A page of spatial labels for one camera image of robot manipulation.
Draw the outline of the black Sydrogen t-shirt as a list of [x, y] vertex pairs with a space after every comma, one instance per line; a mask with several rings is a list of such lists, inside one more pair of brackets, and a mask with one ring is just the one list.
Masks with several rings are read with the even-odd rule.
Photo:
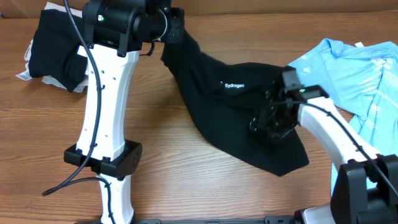
[[281, 141], [249, 123], [269, 104], [273, 82], [284, 68], [266, 63], [225, 64], [202, 52], [184, 32], [179, 43], [166, 43], [161, 56], [174, 76], [195, 126], [214, 147], [249, 165], [283, 176], [308, 165], [296, 131]]

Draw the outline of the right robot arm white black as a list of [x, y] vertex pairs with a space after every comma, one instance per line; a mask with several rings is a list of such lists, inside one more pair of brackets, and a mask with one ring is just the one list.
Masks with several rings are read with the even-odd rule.
[[330, 202], [267, 217], [265, 223], [397, 223], [397, 156], [384, 156], [345, 121], [319, 85], [283, 84], [249, 129], [281, 140], [296, 125], [310, 131], [338, 169]]

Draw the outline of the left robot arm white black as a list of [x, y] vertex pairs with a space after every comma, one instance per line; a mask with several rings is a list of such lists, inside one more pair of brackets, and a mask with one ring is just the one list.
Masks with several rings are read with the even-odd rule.
[[131, 176], [142, 145], [124, 137], [124, 117], [143, 43], [178, 43], [184, 10], [170, 1], [90, 1], [83, 8], [84, 48], [89, 50], [85, 117], [66, 163], [89, 167], [101, 187], [101, 223], [133, 223]]

